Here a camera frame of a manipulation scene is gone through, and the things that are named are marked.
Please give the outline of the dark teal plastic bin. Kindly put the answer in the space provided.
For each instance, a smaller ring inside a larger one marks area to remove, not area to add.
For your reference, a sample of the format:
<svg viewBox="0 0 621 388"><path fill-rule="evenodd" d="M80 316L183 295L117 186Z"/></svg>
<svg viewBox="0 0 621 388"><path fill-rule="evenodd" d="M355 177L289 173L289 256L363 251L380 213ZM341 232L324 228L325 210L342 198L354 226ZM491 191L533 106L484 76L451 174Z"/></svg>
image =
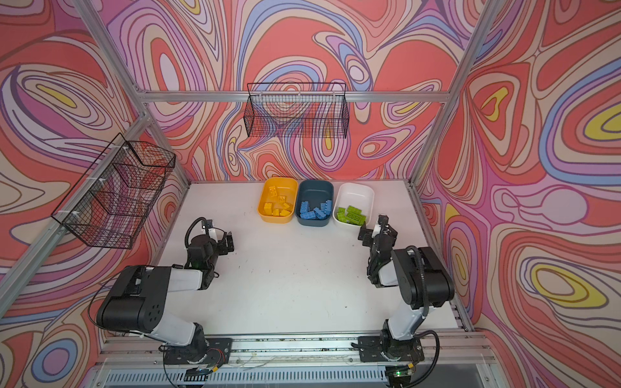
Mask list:
<svg viewBox="0 0 621 388"><path fill-rule="evenodd" d="M318 180L318 179L307 179L302 181L299 184L299 192L298 198L296 201L294 214L297 218L297 221L302 226L310 226L310 227L324 227L329 223L329 220L332 216L324 219L324 220L302 220L300 218L299 210L300 205L304 200L310 202L310 206L312 208L319 206L320 203L325 202L325 200L332 200L334 198L334 187L332 183L326 180Z"/></svg>

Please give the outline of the green lego brick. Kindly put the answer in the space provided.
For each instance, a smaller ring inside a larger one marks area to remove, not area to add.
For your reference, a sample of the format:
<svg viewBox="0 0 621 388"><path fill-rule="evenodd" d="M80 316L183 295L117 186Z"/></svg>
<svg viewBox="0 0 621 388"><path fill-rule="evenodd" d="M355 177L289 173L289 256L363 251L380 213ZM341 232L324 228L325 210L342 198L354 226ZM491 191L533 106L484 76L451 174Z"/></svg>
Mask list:
<svg viewBox="0 0 621 388"><path fill-rule="evenodd" d="M364 226L366 224L366 216L362 213L362 210L351 205L346 208L339 207L336 210L336 220L354 226Z"/></svg>

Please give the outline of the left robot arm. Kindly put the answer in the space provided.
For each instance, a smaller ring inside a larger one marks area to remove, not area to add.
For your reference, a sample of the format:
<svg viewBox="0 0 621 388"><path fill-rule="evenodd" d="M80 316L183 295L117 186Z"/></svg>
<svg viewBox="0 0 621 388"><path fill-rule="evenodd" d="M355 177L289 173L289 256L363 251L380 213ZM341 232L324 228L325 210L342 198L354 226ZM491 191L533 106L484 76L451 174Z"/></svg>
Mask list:
<svg viewBox="0 0 621 388"><path fill-rule="evenodd" d="M208 361L210 345L202 325L174 315L166 302L169 294L206 290L219 277L216 263L234 251L234 239L230 232L215 239L215 232L213 228L208 234L185 238L188 258L183 266L124 268L97 310L96 325L162 343L164 360L171 365Z"/></svg>

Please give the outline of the yellow lego brick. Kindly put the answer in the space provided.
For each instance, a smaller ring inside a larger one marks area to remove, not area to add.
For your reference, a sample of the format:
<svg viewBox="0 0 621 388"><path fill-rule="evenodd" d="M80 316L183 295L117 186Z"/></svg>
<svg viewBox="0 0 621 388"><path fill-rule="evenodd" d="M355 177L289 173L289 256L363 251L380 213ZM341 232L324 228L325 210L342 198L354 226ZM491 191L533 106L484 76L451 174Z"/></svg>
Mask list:
<svg viewBox="0 0 621 388"><path fill-rule="evenodd" d="M276 186L269 186L268 187L268 199L271 202L277 202L277 203L285 203L286 202L286 196L285 195L281 195L280 192L278 191L278 187L276 187Z"/></svg>

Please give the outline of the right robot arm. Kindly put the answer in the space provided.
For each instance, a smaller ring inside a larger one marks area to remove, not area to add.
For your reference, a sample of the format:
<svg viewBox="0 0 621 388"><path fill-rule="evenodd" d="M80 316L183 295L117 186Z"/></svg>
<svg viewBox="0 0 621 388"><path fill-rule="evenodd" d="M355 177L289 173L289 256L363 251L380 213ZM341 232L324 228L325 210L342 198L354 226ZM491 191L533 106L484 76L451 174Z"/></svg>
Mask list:
<svg viewBox="0 0 621 388"><path fill-rule="evenodd" d="M403 303L385 321L380 334L385 349L412 344L430 313L454 298L454 281L431 247L397 248L398 232L386 215L375 226L361 226L358 240L370 249L366 276L377 288L398 288Z"/></svg>

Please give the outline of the blue lego brick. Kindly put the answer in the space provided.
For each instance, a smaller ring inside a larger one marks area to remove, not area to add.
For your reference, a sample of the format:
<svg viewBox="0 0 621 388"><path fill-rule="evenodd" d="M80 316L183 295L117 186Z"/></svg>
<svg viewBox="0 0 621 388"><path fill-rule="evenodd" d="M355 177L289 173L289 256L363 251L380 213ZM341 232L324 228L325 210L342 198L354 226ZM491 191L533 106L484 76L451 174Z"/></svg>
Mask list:
<svg viewBox="0 0 621 388"><path fill-rule="evenodd" d="M311 207L310 202L304 200L300 205L300 218L302 220L324 220L332 214L333 202L332 200L325 200L320 203L319 206Z"/></svg>

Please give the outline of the yellow sloped lego piece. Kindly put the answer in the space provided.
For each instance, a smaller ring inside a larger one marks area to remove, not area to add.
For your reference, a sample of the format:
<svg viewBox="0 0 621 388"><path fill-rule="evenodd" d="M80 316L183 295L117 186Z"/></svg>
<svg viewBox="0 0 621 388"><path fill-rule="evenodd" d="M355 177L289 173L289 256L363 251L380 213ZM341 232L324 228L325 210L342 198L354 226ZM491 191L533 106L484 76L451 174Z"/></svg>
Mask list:
<svg viewBox="0 0 621 388"><path fill-rule="evenodd" d="M291 215L292 205L289 202L265 202L263 210L265 215L275 218L286 218Z"/></svg>

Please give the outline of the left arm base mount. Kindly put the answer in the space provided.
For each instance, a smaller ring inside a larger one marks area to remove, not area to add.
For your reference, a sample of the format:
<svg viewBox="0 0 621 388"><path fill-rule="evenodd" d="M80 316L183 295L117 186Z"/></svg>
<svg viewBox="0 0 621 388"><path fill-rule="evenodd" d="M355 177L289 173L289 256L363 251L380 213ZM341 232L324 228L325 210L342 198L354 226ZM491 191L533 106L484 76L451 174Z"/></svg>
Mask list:
<svg viewBox="0 0 621 388"><path fill-rule="evenodd" d="M189 344L184 347L163 348L163 364L168 365L226 365L231 356L233 339L228 337L208 338L205 344Z"/></svg>

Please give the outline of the yellow plastic bin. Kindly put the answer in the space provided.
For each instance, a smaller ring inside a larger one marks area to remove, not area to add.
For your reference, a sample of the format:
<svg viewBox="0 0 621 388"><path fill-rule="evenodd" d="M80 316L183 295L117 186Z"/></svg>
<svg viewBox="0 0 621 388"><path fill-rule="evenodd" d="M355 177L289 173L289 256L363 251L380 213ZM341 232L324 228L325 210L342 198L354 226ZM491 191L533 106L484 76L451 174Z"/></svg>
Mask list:
<svg viewBox="0 0 621 388"><path fill-rule="evenodd" d="M257 213L267 223L286 224L294 217L299 183L292 178L273 177L265 181Z"/></svg>

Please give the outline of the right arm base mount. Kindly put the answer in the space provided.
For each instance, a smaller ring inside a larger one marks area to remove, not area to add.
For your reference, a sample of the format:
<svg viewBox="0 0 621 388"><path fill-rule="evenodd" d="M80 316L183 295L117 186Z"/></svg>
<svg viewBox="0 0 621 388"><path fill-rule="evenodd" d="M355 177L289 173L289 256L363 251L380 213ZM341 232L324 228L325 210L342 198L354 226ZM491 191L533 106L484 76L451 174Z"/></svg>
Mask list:
<svg viewBox="0 0 621 388"><path fill-rule="evenodd" d="M351 347L358 351L362 362L407 362L418 364L425 360L418 339L396 340L383 336L359 336Z"/></svg>

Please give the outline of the white plastic bin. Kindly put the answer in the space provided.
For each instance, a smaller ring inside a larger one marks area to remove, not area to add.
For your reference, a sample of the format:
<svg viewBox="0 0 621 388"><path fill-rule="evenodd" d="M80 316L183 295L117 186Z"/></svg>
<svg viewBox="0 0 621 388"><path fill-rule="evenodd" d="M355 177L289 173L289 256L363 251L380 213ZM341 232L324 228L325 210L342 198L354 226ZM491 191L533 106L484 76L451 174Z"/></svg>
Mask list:
<svg viewBox="0 0 621 388"><path fill-rule="evenodd" d="M332 219L335 226L345 229L353 230L354 228L360 228L360 226L354 226L342 223L336 220L336 210L339 207L354 206L362 210L362 213L366 216L366 223L370 221L370 216L373 213L373 205L375 200L374 190L364 184L344 183L339 187L336 194L336 200L334 201L334 210L332 212Z"/></svg>

